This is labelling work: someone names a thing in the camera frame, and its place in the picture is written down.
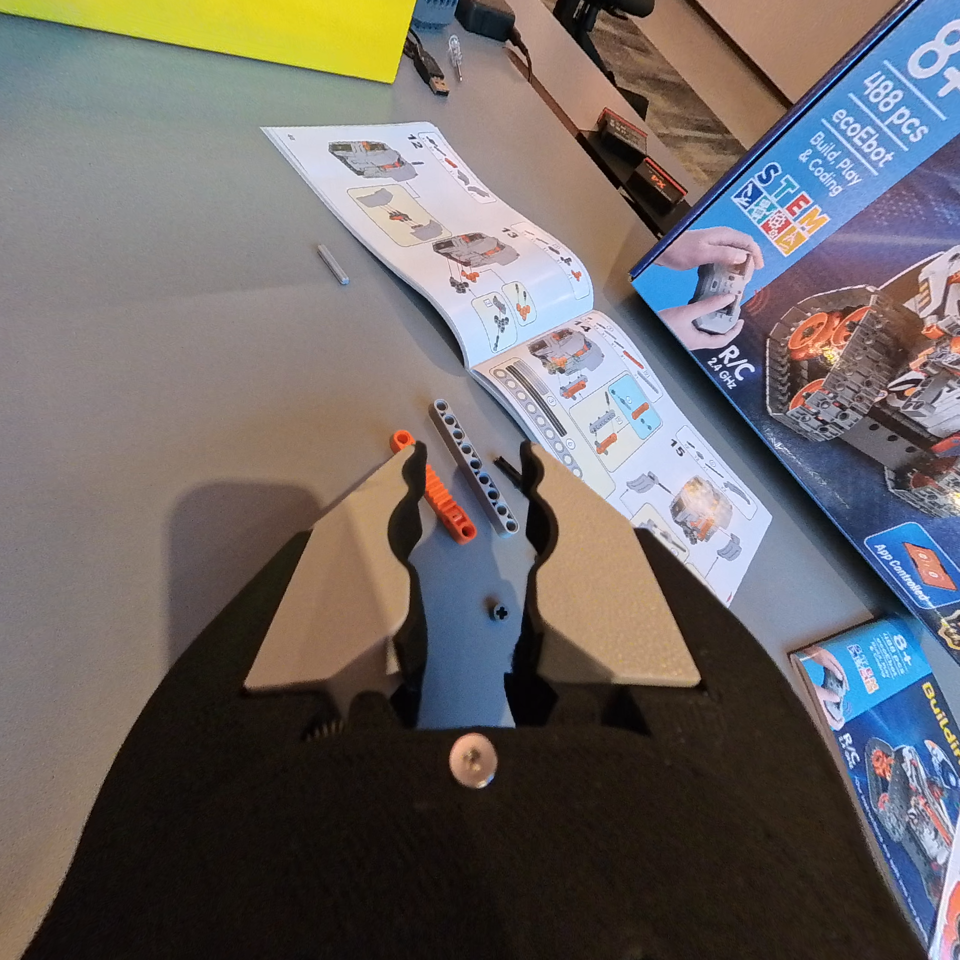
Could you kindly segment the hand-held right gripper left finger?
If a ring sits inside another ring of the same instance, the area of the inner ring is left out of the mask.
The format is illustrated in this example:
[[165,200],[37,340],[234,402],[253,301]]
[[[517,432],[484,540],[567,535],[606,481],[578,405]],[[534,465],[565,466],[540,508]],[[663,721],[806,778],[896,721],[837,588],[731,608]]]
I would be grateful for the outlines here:
[[321,690],[346,713],[374,691],[416,725],[427,630],[409,557],[423,532],[426,456],[422,442],[403,448],[314,524],[247,692]]

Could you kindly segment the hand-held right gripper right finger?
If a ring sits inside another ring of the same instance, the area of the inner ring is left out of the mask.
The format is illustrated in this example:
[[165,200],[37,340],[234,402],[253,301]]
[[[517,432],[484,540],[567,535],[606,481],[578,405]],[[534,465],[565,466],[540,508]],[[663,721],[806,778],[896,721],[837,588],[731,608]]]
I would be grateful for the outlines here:
[[517,726],[563,710],[644,727],[636,687],[694,688],[700,673],[630,521],[542,446],[522,443],[534,546],[506,693]]

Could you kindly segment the yellow plastic bin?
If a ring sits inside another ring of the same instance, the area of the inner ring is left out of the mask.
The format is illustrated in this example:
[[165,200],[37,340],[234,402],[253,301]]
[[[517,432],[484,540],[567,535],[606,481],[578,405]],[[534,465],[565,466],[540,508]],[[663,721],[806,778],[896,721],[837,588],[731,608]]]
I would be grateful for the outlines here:
[[25,16],[392,83],[414,1],[30,2]]

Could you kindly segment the orange toothed beam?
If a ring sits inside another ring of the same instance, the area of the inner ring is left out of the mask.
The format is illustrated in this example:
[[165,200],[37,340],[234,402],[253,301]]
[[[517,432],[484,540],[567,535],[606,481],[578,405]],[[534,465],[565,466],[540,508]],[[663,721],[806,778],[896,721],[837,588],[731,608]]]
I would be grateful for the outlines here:
[[438,521],[458,545],[466,545],[474,540],[477,536],[476,525],[455,501],[429,462],[425,465],[424,497]]

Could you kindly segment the grey holed beam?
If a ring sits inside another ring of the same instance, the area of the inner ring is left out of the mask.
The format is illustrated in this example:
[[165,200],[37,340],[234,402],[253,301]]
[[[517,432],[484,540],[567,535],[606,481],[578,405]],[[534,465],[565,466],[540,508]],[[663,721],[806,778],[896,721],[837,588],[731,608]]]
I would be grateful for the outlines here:
[[515,534],[520,529],[520,524],[452,411],[450,403],[444,399],[434,400],[429,408],[429,415],[496,534],[500,537]]

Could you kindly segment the blue toy robot box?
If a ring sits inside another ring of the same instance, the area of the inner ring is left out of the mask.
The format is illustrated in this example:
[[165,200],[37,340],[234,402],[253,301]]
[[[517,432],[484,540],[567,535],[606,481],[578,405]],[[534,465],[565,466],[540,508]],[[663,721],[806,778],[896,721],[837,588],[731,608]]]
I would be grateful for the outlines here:
[[901,3],[631,271],[955,661],[958,49]]

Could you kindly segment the blue cover booklet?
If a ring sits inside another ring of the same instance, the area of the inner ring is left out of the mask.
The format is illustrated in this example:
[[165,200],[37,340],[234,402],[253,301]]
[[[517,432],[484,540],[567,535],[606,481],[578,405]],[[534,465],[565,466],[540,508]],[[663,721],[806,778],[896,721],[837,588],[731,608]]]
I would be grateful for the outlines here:
[[790,660],[928,946],[958,825],[958,726],[911,627],[882,618]]

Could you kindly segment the open instruction booklet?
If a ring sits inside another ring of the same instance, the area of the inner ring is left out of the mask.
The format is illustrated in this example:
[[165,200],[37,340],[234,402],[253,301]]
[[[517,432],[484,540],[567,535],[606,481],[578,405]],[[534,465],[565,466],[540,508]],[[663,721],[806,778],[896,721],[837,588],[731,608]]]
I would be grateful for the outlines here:
[[594,308],[582,260],[498,198],[431,124],[263,133],[438,310],[466,369],[529,438],[730,604],[770,513]]

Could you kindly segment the black power adapter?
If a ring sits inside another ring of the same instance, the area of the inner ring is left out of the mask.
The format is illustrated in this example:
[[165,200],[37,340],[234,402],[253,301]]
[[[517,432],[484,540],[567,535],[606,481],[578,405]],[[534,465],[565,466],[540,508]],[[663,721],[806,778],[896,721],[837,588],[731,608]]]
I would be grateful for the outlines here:
[[497,42],[512,43],[525,58],[527,80],[532,81],[531,54],[522,40],[515,12],[508,2],[461,0],[454,16],[469,33]]

